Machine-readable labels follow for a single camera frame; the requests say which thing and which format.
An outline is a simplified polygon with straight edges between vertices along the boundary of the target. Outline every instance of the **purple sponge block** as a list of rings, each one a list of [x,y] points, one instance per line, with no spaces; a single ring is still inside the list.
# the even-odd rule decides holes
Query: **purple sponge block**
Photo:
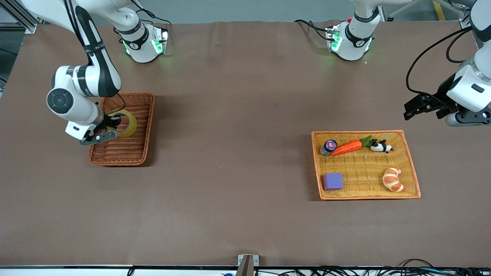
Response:
[[[343,188],[343,177],[340,173],[326,173],[323,177],[324,180],[324,190],[334,191]]]

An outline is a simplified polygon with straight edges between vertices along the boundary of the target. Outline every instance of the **orange wicker tray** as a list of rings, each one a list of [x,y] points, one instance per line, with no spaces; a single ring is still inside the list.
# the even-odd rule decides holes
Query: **orange wicker tray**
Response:
[[[99,166],[138,166],[147,158],[150,128],[155,104],[151,93],[120,93],[126,102],[125,109],[136,118],[137,127],[133,135],[116,138],[90,146],[89,163]],[[119,97],[104,98],[101,108],[110,112],[123,107]],[[119,130],[128,126],[128,119],[121,117]]]
[[[320,154],[321,147],[329,139],[336,140],[340,146],[369,135],[373,139],[386,139],[386,144],[392,145],[394,150],[390,153],[384,153],[374,152],[370,148],[364,147],[354,152],[336,156]],[[402,130],[312,132],[312,148],[317,185],[322,200],[421,197],[416,171]],[[392,192],[383,185],[383,174],[390,167],[398,167],[402,171],[399,175],[399,180],[405,186],[402,192]],[[342,174],[343,189],[337,191],[324,190],[323,176],[328,172],[340,172]]]

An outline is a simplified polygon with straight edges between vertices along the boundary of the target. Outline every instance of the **brown table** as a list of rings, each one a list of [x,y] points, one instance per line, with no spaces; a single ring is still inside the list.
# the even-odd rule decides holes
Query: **brown table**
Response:
[[[45,104],[61,65],[86,62],[57,26],[27,35],[0,101],[1,264],[235,263],[488,266],[489,133],[434,113],[404,121],[414,58],[455,22],[382,23],[346,62],[296,23],[174,25],[171,56],[133,62],[100,26],[124,92],[156,95],[141,167],[98,167]],[[417,65],[433,93],[456,65]],[[470,36],[452,51],[476,51]],[[310,132],[403,129],[421,199],[321,202]]]

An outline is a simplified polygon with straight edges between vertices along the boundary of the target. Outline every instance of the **gray floor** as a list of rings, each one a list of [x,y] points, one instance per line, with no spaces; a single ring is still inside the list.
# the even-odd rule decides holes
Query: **gray floor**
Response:
[[[353,15],[353,4],[349,0],[142,0],[141,4],[158,17],[176,24],[212,23],[230,21],[291,22],[296,19],[322,22],[331,19],[344,20]],[[397,10],[385,7],[388,15]],[[456,20],[456,14],[443,10],[447,20]],[[0,22],[12,22],[12,18],[0,8]],[[399,14],[395,21],[438,20],[431,0]],[[106,21],[94,18],[96,24]],[[24,34],[0,29],[0,49],[17,53]],[[15,62],[15,55],[0,51],[0,77],[8,80]]]

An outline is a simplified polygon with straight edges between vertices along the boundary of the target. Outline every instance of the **toy panda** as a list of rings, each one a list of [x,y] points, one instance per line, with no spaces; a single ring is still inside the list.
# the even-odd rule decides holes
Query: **toy panda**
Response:
[[[372,139],[372,146],[370,147],[370,149],[373,151],[385,151],[386,153],[389,153],[389,151],[393,150],[392,146],[386,145],[385,142],[386,140],[382,140],[377,143],[377,139]]]

